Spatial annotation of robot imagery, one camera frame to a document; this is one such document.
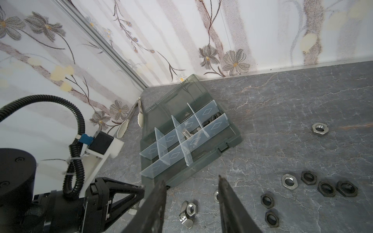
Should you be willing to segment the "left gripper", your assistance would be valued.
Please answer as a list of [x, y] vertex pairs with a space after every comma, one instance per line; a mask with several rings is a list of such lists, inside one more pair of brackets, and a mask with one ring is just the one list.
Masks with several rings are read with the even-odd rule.
[[143, 185], [97, 178], [85, 192], [83, 233], [103, 233], [145, 195]]

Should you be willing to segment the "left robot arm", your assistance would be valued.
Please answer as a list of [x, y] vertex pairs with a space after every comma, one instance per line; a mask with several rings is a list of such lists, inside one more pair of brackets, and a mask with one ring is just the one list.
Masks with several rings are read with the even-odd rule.
[[103, 132], [88, 137], [82, 113], [66, 99], [53, 95], [23, 97], [1, 108], [1, 120], [39, 102], [65, 106], [77, 120], [78, 133], [69, 146], [71, 160], [63, 189], [34, 195], [35, 158], [23, 150], [2, 148], [1, 232], [102, 233], [143, 199], [145, 189], [105, 177], [93, 183], [85, 180], [83, 146], [88, 145], [95, 152], [108, 151], [114, 138]]

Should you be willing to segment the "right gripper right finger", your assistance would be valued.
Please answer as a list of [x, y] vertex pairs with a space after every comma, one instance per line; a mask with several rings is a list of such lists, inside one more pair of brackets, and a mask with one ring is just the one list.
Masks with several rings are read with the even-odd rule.
[[229, 182], [220, 175], [218, 192], [223, 233], [261, 233]]

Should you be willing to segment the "silver hex bolt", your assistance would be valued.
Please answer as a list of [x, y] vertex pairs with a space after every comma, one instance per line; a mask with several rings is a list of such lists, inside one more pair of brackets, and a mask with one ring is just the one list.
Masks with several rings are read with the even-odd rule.
[[192, 137], [192, 134], [187, 129], [183, 129], [182, 130], [182, 134], [184, 135], [184, 137], [186, 138], [186, 140], [188, 140], [189, 138]]

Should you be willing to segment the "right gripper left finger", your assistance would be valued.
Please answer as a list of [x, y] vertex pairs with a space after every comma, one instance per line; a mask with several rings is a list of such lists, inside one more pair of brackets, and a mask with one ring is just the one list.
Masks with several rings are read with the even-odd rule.
[[165, 181], [159, 181], [122, 233], [162, 233], [166, 198]]

